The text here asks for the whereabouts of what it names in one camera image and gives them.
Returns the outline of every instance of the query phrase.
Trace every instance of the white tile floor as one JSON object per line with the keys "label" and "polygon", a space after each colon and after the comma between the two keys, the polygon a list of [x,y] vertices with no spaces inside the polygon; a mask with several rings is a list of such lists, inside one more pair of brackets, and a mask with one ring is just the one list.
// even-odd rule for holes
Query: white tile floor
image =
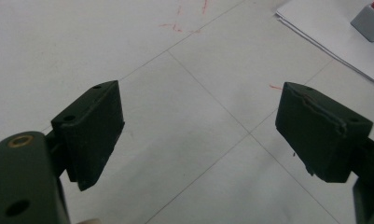
{"label": "white tile floor", "polygon": [[73,223],[354,223],[276,132],[285,81],[374,121],[374,84],[282,26],[282,0],[0,1],[0,140],[119,80],[126,126]]}

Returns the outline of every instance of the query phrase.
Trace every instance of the floor tile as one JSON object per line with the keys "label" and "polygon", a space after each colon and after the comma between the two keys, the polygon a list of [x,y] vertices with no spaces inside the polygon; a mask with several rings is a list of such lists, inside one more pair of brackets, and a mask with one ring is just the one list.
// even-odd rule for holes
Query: floor tile
{"label": "floor tile", "polygon": [[98,184],[62,177],[74,222],[146,223],[248,134],[168,53],[119,88],[126,126]]}
{"label": "floor tile", "polygon": [[0,1],[0,140],[44,130],[89,87],[127,76],[241,1]]}
{"label": "floor tile", "polygon": [[[374,83],[345,65],[333,61],[307,85],[374,122]],[[355,223],[352,188],[356,176],[351,175],[346,184],[327,184],[311,177],[303,162],[293,157],[294,151],[276,131],[276,114],[254,130],[253,136],[339,223]],[[374,128],[370,137],[374,140]]]}
{"label": "floor tile", "polygon": [[148,223],[336,221],[248,136]]}
{"label": "floor tile", "polygon": [[277,106],[270,85],[304,83],[331,61],[272,15],[268,3],[246,1],[170,49],[249,131]]}

